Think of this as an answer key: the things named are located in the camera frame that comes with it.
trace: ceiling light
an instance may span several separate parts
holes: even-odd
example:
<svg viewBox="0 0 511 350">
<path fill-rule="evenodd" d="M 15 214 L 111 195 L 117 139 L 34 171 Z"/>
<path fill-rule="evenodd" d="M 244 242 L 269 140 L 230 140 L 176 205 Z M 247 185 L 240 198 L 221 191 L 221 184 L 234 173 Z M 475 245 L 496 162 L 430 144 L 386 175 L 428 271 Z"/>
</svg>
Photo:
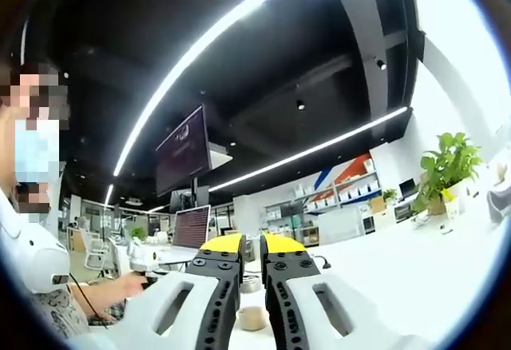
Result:
<svg viewBox="0 0 511 350">
<path fill-rule="evenodd" d="M 260 175 L 262 173 L 266 173 L 266 172 L 268 172 L 270 170 L 278 168 L 279 166 L 286 165 L 286 164 L 288 164 L 290 162 L 293 162 L 293 161 L 296 161 L 296 160 L 298 160 L 298 159 L 300 159 L 302 157 L 308 156 L 309 154 L 312 154 L 312 153 L 315 153 L 315 152 L 317 152 L 319 150 L 325 149 L 328 146 L 332 146 L 333 144 L 336 144 L 338 142 L 347 140 L 348 138 L 353 137 L 355 134 L 359 134 L 361 132 L 364 132 L 366 130 L 374 128 L 376 125 L 382 124 L 383 122 L 388 121 L 391 118 L 394 118 L 394 117 L 398 116 L 399 114 L 406 112 L 407 109 L 408 108 L 403 107 L 401 109 L 395 110 L 394 112 L 389 113 L 386 116 L 380 117 L 379 119 L 374 120 L 372 122 L 369 122 L 368 124 L 365 124 L 363 126 L 360 126 L 357 129 L 355 129 L 355 130 L 351 130 L 348 133 L 344 133 L 341 136 L 338 136 L 338 137 L 336 137 L 336 138 L 334 138 L 332 140 L 326 141 L 326 142 L 322 143 L 321 145 L 317 145 L 317 146 L 315 146 L 313 148 L 305 150 L 302 153 L 295 154 L 294 156 L 285 158 L 282 161 L 276 162 L 275 164 L 271 164 L 269 166 L 265 166 L 262 169 L 256 170 L 255 172 L 251 172 L 249 174 L 245 174 L 244 176 L 235 178 L 233 180 L 224 182 L 223 184 L 220 184 L 220 185 L 217 185 L 217 186 L 213 186 L 213 187 L 209 188 L 209 191 L 210 192 L 215 192 L 216 190 L 220 190 L 220 189 L 225 188 L 227 186 L 237 184 L 238 182 L 245 181 L 248 178 L 252 178 L 252 177 L 258 176 L 258 175 Z"/>
<path fill-rule="evenodd" d="M 109 186 L 109 189 L 107 190 L 106 192 L 106 197 L 105 197 L 105 208 L 108 206 L 109 202 L 110 202 L 110 197 L 112 196 L 112 191 L 113 191 L 113 185 L 110 185 Z"/>
<path fill-rule="evenodd" d="M 129 152 L 133 148 L 142 128 L 146 124 L 154 109 L 158 106 L 165 94 L 174 85 L 181 74 L 200 56 L 200 54 L 208 48 L 225 30 L 238 22 L 241 18 L 249 15 L 253 10 L 259 8 L 267 0 L 244 0 L 238 6 L 235 6 L 230 12 L 225 14 L 216 24 L 206 31 L 195 44 L 184 54 L 183 57 L 168 72 L 167 77 L 160 83 L 156 92 L 151 96 L 148 104 L 145 106 L 142 114 L 139 116 L 137 123 L 128 136 L 124 148 L 121 151 L 119 160 L 117 161 L 113 175 L 117 177 L 122 170 L 128 158 Z"/>
<path fill-rule="evenodd" d="M 154 213 L 154 212 L 157 212 L 159 210 L 162 210 L 164 208 L 164 206 L 158 206 L 157 208 L 154 208 L 154 209 L 151 209 L 149 210 L 147 213 Z"/>
<path fill-rule="evenodd" d="M 376 61 L 376 65 L 378 65 L 378 68 L 380 68 L 380 70 L 385 70 L 386 69 L 386 63 L 383 62 L 382 60 L 375 60 Z"/>
</svg>

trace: cup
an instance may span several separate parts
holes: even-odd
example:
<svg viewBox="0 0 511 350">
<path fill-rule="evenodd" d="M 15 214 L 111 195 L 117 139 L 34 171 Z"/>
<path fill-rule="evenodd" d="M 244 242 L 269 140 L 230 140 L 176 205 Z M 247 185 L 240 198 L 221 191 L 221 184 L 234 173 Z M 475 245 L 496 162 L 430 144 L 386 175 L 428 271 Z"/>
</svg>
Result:
<svg viewBox="0 0 511 350">
<path fill-rule="evenodd" d="M 266 327 L 263 308 L 260 306 L 248 306 L 238 311 L 240 327 L 248 332 L 255 332 Z"/>
</svg>

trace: white pot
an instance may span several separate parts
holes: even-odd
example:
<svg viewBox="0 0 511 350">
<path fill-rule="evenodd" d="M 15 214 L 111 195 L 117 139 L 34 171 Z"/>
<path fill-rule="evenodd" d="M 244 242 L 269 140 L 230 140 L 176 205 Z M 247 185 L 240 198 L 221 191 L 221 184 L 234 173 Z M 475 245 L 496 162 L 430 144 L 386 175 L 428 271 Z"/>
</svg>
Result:
<svg viewBox="0 0 511 350">
<path fill-rule="evenodd" d="M 468 196 L 469 178 L 458 182 L 456 185 L 451 186 L 447 190 L 458 199 L 459 213 L 463 214 L 466 211 L 466 204 L 469 200 Z"/>
</svg>

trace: laptop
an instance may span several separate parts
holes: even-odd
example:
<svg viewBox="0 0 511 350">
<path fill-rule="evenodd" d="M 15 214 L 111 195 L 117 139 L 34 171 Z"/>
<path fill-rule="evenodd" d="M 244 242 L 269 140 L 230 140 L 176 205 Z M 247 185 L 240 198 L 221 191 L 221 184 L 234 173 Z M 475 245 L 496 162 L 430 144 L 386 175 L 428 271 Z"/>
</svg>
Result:
<svg viewBox="0 0 511 350">
<path fill-rule="evenodd" d="M 179 264 L 193 260 L 200 246 L 208 240 L 210 216 L 210 205 L 177 212 L 172 246 L 156 252 L 158 261 Z"/>
</svg>

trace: hand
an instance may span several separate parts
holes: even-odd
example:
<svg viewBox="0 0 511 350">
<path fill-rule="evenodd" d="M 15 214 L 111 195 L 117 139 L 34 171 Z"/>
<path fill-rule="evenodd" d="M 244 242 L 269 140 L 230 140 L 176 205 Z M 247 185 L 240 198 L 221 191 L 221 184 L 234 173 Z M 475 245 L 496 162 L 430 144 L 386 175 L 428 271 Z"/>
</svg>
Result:
<svg viewBox="0 0 511 350">
<path fill-rule="evenodd" d="M 125 298 L 136 296 L 144 291 L 142 284 L 147 283 L 147 278 L 140 276 L 136 272 L 131 272 L 124 276 L 119 277 L 114 282 L 118 282 L 122 287 Z"/>
</svg>

